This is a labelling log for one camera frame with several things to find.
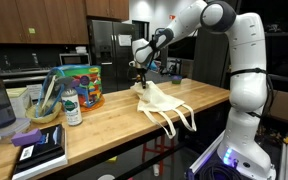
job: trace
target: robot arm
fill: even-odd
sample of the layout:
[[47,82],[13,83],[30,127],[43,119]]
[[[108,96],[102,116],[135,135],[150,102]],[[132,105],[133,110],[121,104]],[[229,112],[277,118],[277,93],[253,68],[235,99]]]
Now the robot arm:
[[257,14],[236,15],[224,1],[206,4],[197,0],[154,40],[133,42],[134,66],[142,77],[143,88],[146,87],[145,73],[156,53],[200,27],[214,34],[225,33],[229,41],[232,108],[217,154],[225,164],[241,162],[237,170],[251,179],[273,180],[276,172],[270,157],[254,141],[267,99],[265,34]]

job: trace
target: refrigerator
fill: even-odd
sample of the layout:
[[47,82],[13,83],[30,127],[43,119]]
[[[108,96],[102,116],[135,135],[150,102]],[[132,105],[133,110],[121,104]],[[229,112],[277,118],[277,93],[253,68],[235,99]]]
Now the refrigerator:
[[103,93],[129,89],[134,84],[129,76],[133,60],[131,42],[135,25],[90,20],[89,38],[92,64],[101,66]]

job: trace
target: book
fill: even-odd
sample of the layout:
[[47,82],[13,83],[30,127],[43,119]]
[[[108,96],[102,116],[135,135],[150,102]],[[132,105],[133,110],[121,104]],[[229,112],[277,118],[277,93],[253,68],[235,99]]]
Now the book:
[[21,148],[13,180],[28,179],[68,163],[66,133],[62,125],[42,129],[41,133],[39,142]]

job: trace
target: cabinet door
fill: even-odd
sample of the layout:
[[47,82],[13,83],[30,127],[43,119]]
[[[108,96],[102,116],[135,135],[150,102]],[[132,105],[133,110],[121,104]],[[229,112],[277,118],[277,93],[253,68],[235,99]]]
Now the cabinet door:
[[68,44],[71,42],[68,14],[63,0],[44,0],[52,42]]
[[110,15],[114,19],[129,19],[129,0],[110,0]]
[[66,0],[72,44],[88,44],[86,10],[84,0]]
[[0,43],[25,43],[15,0],[0,0]]
[[28,43],[52,43],[44,1],[16,0]]
[[86,0],[88,16],[110,17],[110,0]]

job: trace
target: white tote bag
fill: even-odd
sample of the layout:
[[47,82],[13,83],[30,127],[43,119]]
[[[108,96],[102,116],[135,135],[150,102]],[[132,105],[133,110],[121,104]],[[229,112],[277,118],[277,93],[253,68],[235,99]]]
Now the white tote bag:
[[[144,112],[145,115],[156,125],[161,126],[164,128],[166,134],[171,139],[176,135],[176,131],[173,125],[173,122],[171,119],[165,114],[166,111],[175,111],[179,117],[181,118],[184,126],[190,130],[190,131],[196,131],[196,125],[194,121],[194,111],[193,109],[184,104],[185,102],[174,98],[170,95],[166,95],[163,93],[162,90],[160,90],[152,81],[146,82],[146,89],[142,88],[141,83],[135,83],[134,86],[131,87],[132,90],[134,90],[137,95],[139,96],[140,100],[137,106],[137,110],[140,112]],[[186,120],[185,116],[181,111],[176,109],[179,106],[183,106],[186,109],[188,109],[191,112],[191,118],[192,118],[192,125],[190,126],[188,121]],[[164,117],[164,119],[167,121],[170,131],[163,127],[162,124],[160,124],[151,114],[151,112],[157,112],[161,116]]]

